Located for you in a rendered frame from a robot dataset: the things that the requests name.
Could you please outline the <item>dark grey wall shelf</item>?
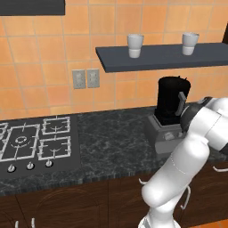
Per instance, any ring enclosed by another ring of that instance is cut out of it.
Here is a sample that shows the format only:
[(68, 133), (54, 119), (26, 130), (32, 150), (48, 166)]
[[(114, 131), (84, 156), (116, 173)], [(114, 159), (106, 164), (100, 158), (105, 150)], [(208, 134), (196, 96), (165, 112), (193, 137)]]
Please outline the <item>dark grey wall shelf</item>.
[(139, 58), (130, 58), (127, 46), (96, 47), (95, 51), (106, 73), (228, 65), (225, 43), (196, 44), (189, 56), (182, 54), (181, 45), (144, 45)]

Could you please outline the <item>black and grey blender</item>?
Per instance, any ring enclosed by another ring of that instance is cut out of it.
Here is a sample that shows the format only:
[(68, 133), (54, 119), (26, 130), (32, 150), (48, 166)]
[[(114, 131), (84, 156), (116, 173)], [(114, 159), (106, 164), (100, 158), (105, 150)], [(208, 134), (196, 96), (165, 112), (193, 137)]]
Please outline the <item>black and grey blender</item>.
[(190, 89), (187, 78), (159, 79), (157, 107), (144, 119), (143, 125), (150, 146), (160, 156), (171, 153), (185, 137), (180, 117)]

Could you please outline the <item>white cup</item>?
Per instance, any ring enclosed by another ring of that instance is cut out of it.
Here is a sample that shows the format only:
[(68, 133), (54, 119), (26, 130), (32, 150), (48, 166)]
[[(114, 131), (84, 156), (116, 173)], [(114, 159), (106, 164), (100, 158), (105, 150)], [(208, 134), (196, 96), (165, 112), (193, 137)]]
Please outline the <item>white cup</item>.
[(183, 55), (192, 55), (195, 45), (198, 43), (200, 35), (192, 32), (185, 32), (182, 36)]
[(140, 34), (129, 34), (127, 36), (128, 53), (130, 58), (138, 58), (143, 46), (144, 36)]

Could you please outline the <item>dark wood cupboard door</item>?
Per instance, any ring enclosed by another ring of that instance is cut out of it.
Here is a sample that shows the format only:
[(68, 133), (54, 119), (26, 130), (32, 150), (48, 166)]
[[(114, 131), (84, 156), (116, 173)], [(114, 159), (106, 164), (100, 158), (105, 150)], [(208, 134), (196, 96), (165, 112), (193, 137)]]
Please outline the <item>dark wood cupboard door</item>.
[(142, 185), (152, 173), (109, 180), (109, 228), (138, 228), (149, 207), (142, 198)]
[(19, 228), (23, 228), (20, 208), (14, 196), (0, 197), (0, 228), (14, 228), (19, 221)]
[(18, 194), (28, 225), (36, 228), (108, 228), (108, 182)]
[(207, 162), (192, 179), (191, 196), (185, 210), (181, 209), (187, 198), (185, 191), (175, 207), (174, 219), (182, 228), (213, 223), (228, 219), (228, 172), (216, 172), (228, 168), (228, 161)]

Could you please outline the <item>grey wall outlet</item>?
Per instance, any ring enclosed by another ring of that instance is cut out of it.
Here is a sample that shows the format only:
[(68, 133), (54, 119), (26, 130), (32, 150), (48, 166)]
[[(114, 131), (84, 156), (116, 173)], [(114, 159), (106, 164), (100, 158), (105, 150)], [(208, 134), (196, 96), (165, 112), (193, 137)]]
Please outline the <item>grey wall outlet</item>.
[(100, 86), (100, 71), (98, 69), (88, 69), (86, 72), (87, 87), (98, 88)]
[(85, 89), (86, 88), (86, 71), (84, 69), (73, 69), (73, 87), (75, 89)]

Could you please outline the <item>black range hood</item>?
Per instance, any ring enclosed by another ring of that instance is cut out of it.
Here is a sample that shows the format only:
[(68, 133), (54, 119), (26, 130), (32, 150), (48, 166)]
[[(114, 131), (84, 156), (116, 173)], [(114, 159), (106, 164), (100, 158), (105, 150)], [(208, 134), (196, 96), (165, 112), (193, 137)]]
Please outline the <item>black range hood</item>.
[(64, 15), (65, 0), (0, 0), (0, 16)]

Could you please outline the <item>black gas hob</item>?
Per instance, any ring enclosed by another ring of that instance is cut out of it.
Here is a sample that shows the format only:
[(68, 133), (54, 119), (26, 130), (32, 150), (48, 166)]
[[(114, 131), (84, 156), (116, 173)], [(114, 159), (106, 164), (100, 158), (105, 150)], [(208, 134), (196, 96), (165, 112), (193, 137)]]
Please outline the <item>black gas hob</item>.
[[(46, 167), (46, 161), (53, 162)], [(27, 164), (35, 165), (27, 170)], [(15, 171), (7, 171), (10, 165)], [(81, 168), (74, 114), (0, 121), (0, 179)]]

